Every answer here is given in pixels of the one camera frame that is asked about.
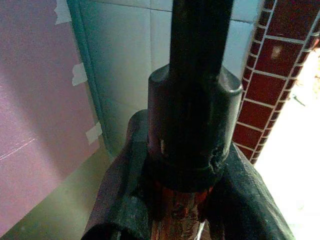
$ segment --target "white tiled wall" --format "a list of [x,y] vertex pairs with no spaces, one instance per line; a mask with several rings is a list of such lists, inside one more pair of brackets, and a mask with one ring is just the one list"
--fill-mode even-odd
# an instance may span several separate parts
[[[121,149],[132,114],[147,108],[148,77],[169,62],[173,0],[80,0],[108,145]],[[241,77],[261,0],[235,0],[223,64]]]

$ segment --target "pink board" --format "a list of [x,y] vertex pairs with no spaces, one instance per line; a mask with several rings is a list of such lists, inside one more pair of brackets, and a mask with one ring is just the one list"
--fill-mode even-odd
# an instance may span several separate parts
[[98,148],[70,22],[55,0],[0,7],[0,236]]

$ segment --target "scratch mark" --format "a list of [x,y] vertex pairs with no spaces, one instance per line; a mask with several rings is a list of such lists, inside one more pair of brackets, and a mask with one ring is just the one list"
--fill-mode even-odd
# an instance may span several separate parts
[[36,138],[31,139],[30,141],[26,142],[25,144],[23,144],[22,146],[3,154],[2,156],[0,156],[0,162],[4,159],[6,159],[7,157],[9,157],[10,155],[16,153],[17,151],[19,151],[20,149],[24,148],[25,146],[27,146],[28,144],[32,143],[34,140],[36,140]]

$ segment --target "white tile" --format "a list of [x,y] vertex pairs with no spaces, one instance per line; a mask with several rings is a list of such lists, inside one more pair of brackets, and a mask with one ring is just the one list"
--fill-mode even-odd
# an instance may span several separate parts
[[253,28],[253,23],[230,21],[222,64],[239,79],[247,60]]
[[151,10],[152,71],[169,63],[171,17],[171,12]]
[[112,155],[117,156],[126,140],[128,122],[137,110],[110,98],[104,99],[102,109],[106,122],[105,130],[108,141],[106,145]]
[[231,13],[232,20],[256,22],[263,0],[234,0]]
[[89,0],[92,2],[150,8],[150,0]]
[[172,11],[173,0],[151,0],[151,8]]
[[101,101],[147,108],[150,10],[100,2],[83,2],[81,8]]

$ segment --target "white tape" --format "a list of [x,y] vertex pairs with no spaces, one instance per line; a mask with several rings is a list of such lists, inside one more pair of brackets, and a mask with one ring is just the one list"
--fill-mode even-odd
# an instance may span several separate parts
[[72,86],[77,86],[88,80],[84,63],[79,63],[73,66]]
[[89,145],[92,144],[102,134],[101,124],[98,121],[96,125],[85,133]]
[[67,0],[56,0],[56,8],[54,11],[57,16],[55,25],[71,22]]

